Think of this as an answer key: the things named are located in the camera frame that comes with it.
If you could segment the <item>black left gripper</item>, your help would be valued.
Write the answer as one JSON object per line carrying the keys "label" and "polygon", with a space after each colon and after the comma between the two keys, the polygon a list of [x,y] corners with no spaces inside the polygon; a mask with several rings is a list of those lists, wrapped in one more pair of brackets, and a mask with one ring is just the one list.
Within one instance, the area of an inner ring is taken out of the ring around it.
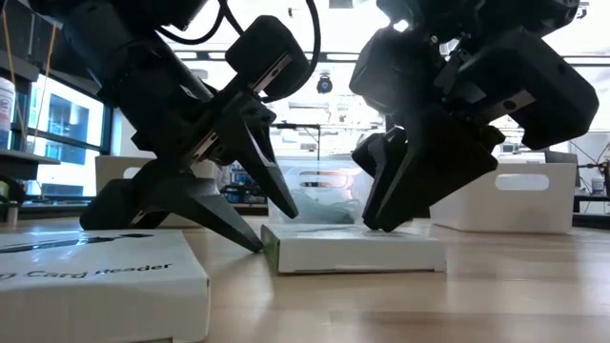
{"label": "black left gripper", "polygon": [[[179,165],[197,157],[221,166],[236,161],[284,214],[295,218],[298,209],[270,139],[275,113],[259,94],[283,97],[295,91],[310,63],[276,17],[261,15],[226,52],[234,79],[213,91],[160,36],[167,26],[185,30],[197,14],[196,9],[62,9],[59,21],[64,39],[99,85],[99,97],[135,128],[140,149]],[[214,180],[158,160],[131,179],[110,180],[79,223],[86,231],[155,229],[171,214],[251,252],[263,247]]]}

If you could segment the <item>grey plastic bin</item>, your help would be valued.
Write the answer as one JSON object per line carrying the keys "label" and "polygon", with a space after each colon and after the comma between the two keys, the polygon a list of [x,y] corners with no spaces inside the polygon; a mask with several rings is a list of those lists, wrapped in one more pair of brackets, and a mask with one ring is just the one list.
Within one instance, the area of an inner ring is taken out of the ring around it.
{"label": "grey plastic bin", "polygon": [[[131,179],[152,157],[100,155],[95,158],[96,190],[101,190],[113,179]],[[215,180],[221,170],[215,163],[204,161],[192,167],[197,178]],[[170,214],[160,225],[161,229],[196,229],[200,225],[176,214]]]}

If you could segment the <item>white green acer box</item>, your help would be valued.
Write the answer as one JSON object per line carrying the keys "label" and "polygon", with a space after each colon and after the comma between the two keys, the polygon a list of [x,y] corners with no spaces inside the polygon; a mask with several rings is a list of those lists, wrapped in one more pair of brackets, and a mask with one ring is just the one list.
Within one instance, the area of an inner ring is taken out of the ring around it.
{"label": "white green acer box", "polygon": [[261,241],[278,273],[445,272],[445,245],[410,232],[363,225],[264,224]]}

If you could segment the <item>white card reader box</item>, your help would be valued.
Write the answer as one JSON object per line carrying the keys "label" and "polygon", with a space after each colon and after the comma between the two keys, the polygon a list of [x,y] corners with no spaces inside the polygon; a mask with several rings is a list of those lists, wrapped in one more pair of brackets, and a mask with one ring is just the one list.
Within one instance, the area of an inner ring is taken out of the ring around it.
{"label": "white card reader box", "polygon": [[194,343],[210,317],[182,232],[0,233],[0,343]]}

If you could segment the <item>clear plastic bin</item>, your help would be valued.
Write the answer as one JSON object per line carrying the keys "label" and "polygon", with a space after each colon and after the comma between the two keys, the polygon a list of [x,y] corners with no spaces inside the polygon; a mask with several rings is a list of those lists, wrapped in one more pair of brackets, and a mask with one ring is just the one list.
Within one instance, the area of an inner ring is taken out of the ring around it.
{"label": "clear plastic bin", "polygon": [[297,206],[294,219],[270,202],[269,221],[289,224],[361,224],[373,177],[352,160],[278,162]]}

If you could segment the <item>white plastic bin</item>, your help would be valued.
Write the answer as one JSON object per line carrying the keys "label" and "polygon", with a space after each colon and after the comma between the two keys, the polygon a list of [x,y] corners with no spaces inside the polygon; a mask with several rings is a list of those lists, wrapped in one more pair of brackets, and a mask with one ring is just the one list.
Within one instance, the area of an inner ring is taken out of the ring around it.
{"label": "white plastic bin", "polygon": [[572,229],[574,164],[500,164],[438,201],[431,220],[461,232],[566,234]]}

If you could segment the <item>white wipes canister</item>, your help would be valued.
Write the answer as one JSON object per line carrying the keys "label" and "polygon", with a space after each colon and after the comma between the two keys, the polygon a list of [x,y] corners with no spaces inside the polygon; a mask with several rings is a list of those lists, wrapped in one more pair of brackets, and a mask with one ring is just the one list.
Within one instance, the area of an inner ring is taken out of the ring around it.
{"label": "white wipes canister", "polygon": [[14,111],[15,86],[0,77],[0,131],[9,131]]}

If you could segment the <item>dark wall shelf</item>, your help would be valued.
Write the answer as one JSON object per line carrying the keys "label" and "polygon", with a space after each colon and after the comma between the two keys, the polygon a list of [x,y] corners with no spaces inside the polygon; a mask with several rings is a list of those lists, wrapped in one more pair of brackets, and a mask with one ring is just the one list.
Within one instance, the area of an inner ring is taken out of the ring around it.
{"label": "dark wall shelf", "polygon": [[40,165],[60,165],[57,159],[0,148],[0,175],[16,180],[35,180]]}

